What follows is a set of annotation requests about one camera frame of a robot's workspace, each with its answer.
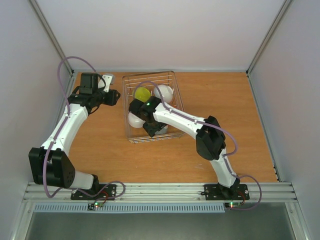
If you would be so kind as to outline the grey speckled bowl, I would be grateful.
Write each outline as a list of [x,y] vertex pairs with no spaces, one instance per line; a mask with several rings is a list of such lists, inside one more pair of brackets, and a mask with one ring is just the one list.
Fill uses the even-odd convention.
[[169,126],[166,125],[164,126],[161,130],[158,130],[157,132],[155,132],[155,135],[158,136],[158,135],[165,135],[168,131],[168,128]]

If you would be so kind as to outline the green white bowl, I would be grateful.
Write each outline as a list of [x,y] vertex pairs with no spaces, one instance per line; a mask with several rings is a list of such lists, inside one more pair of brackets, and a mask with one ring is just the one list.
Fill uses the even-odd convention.
[[133,98],[145,103],[151,97],[151,92],[146,87],[137,87],[133,93]]

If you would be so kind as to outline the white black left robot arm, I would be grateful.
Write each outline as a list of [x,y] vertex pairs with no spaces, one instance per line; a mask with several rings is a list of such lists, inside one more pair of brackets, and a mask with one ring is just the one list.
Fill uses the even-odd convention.
[[63,189],[83,189],[89,199],[96,199],[101,187],[97,177],[75,169],[69,159],[72,142],[81,125],[100,105],[114,106],[120,93],[111,89],[113,74],[84,72],[77,86],[67,98],[67,106],[57,126],[41,147],[33,147],[29,162],[33,181],[38,185]]

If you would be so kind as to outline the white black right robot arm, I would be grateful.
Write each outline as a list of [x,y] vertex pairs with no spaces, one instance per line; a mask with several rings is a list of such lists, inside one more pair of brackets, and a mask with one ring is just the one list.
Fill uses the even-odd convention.
[[236,153],[227,153],[226,134],[218,120],[190,115],[178,110],[160,98],[151,96],[146,102],[134,99],[128,110],[135,117],[143,121],[143,129],[152,138],[166,126],[172,126],[195,140],[196,152],[200,157],[208,160],[217,176],[217,192],[224,200],[234,197],[239,191],[240,179],[233,171],[228,156]]

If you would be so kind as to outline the white ceramic bowl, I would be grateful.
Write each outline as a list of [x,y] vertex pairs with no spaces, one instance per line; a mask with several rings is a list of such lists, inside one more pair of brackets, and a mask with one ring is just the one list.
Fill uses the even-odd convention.
[[164,84],[158,85],[157,87],[154,88],[153,93],[159,99],[162,96],[163,100],[168,104],[171,103],[173,100],[174,91],[168,85],[164,85]]

